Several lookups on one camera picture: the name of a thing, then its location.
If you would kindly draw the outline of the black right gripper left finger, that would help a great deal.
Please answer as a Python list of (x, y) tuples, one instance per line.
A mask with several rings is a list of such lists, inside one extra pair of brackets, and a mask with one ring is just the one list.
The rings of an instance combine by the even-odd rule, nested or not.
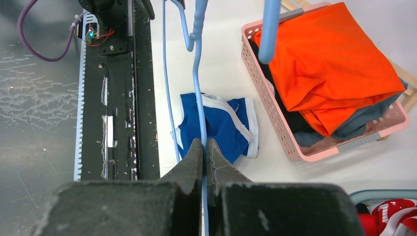
[(157, 180), (61, 185), (45, 205), (35, 236), (200, 236), (203, 148)]

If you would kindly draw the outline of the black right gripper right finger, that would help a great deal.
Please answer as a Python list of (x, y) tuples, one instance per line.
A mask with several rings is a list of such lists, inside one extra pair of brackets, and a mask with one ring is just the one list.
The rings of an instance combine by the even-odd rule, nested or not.
[(252, 182), (207, 144), (212, 236), (362, 236), (347, 193), (327, 183)]

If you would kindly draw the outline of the blue white-lettered underwear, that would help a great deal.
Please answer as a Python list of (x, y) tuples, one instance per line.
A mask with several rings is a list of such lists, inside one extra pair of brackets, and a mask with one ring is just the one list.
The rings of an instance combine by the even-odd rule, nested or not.
[[(184, 158), (194, 139), (200, 138), (199, 113), (195, 93), (180, 95), (182, 122), (171, 133), (177, 138), (179, 155)], [(259, 127), (254, 99), (226, 100), (219, 95), (202, 94), (207, 137), (215, 139), (223, 156), (234, 163), (239, 157), (256, 158)]]

